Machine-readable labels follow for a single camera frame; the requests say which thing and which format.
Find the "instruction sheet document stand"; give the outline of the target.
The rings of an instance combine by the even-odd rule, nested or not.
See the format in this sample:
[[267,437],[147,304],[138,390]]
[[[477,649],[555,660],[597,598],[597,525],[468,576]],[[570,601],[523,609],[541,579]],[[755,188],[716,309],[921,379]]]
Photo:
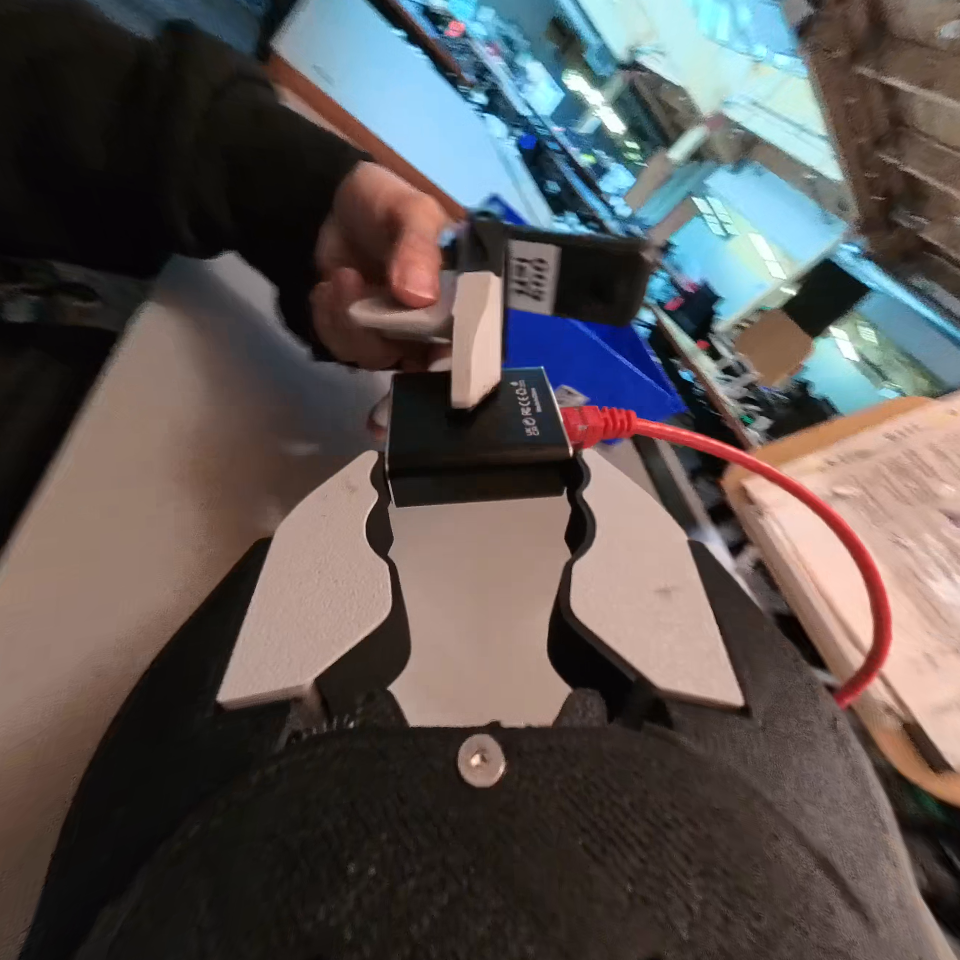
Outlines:
[[[880,569],[894,634],[879,676],[863,694],[876,681],[887,681],[918,722],[927,750],[943,768],[957,771],[958,395],[945,399],[943,407],[872,428],[781,471],[833,507]],[[776,486],[748,472],[746,488],[791,557],[811,575],[847,639],[865,648],[866,657],[869,602],[847,551],[824,522]],[[839,681],[851,676],[833,675]]]

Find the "blue plastic bin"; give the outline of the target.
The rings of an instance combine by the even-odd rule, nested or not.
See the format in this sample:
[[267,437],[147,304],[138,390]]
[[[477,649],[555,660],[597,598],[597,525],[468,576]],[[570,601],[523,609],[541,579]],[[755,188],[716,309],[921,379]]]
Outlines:
[[[496,194],[487,196],[475,212],[532,226]],[[688,408],[635,329],[642,306],[626,326],[505,312],[504,365],[544,368],[555,392],[579,398],[576,404],[623,408],[649,421],[670,422]]]

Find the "person's black clothing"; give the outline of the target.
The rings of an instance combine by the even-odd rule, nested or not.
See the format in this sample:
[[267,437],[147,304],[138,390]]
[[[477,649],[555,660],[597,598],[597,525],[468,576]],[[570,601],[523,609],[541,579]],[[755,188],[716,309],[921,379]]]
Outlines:
[[2,547],[152,286],[151,278],[2,258]]

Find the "person's left forearm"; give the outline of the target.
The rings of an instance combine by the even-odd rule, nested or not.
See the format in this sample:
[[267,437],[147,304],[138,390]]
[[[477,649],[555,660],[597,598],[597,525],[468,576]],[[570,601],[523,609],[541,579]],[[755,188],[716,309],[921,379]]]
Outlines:
[[2,257],[133,278],[234,253],[320,361],[309,297],[338,188],[366,156],[186,22],[153,38],[79,2],[2,2]]

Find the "person's left hand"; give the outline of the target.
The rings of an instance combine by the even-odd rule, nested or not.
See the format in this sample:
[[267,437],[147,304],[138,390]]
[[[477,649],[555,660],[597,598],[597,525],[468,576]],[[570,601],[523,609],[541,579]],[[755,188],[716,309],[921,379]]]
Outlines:
[[365,371],[424,372],[450,355],[438,343],[392,341],[357,325],[357,301],[389,291],[406,308],[434,305],[441,292],[437,200],[375,162],[359,163],[337,188],[318,234],[313,330],[329,356]]

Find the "black network adapter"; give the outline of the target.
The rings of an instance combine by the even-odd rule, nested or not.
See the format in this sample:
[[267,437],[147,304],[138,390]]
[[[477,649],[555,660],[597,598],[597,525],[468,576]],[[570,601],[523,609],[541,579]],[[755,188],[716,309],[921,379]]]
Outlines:
[[507,368],[469,410],[450,406],[449,373],[402,373],[392,382],[384,472],[396,508],[563,495],[574,459],[541,367]]

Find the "grey desk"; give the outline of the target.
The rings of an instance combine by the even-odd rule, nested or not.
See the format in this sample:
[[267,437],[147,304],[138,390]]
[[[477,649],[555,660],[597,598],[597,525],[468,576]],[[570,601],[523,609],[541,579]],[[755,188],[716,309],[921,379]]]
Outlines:
[[[117,348],[2,556],[2,958],[29,929],[106,727],[250,545],[372,446],[387,378],[320,365],[239,259],[175,260]],[[392,510],[415,724],[546,724],[567,502]]]
[[507,142],[369,3],[298,2],[268,72],[300,111],[458,218],[497,197],[541,228],[553,213]]

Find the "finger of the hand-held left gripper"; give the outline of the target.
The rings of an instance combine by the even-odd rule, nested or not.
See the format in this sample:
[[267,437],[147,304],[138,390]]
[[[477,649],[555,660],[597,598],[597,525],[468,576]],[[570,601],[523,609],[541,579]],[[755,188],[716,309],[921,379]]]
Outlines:
[[431,305],[408,308],[379,293],[354,302],[348,315],[359,328],[391,342],[448,349],[449,405],[456,411],[473,410],[498,387],[503,282],[494,272],[443,270]]

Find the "wooden document stand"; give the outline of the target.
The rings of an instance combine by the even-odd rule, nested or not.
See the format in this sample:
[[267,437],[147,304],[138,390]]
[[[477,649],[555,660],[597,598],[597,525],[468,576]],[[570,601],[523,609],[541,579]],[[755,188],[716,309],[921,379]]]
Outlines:
[[[810,455],[821,455],[860,433],[945,405],[945,400],[924,397],[885,400],[870,409],[834,417],[769,442],[756,450],[755,456],[764,463],[786,470],[793,462]],[[747,490],[747,478],[748,471],[744,467],[730,466],[726,470],[722,479],[726,500],[814,650],[832,674],[846,680],[865,658],[866,650],[848,640],[846,629],[814,588],[810,573],[802,570],[799,560],[789,554],[784,538],[775,533],[763,518],[762,510]],[[875,747],[899,774],[936,800],[954,809],[959,807],[958,774],[931,765],[931,751],[921,750],[920,738],[913,734],[919,723],[894,695],[887,680],[877,680],[870,691],[858,699],[853,710]]]

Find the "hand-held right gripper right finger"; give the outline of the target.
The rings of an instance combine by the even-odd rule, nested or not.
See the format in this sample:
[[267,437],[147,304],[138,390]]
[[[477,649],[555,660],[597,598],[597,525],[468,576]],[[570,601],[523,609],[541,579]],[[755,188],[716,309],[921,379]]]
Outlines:
[[599,696],[606,720],[672,725],[670,707],[747,707],[690,540],[666,509],[597,452],[567,474],[569,559],[547,632],[550,665]]

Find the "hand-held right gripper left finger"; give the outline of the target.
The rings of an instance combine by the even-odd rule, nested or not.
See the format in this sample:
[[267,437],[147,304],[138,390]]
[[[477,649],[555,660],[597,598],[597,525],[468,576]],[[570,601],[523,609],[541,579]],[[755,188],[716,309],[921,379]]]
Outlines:
[[270,540],[222,676],[236,711],[388,690],[411,657],[383,456],[366,451],[302,499]]

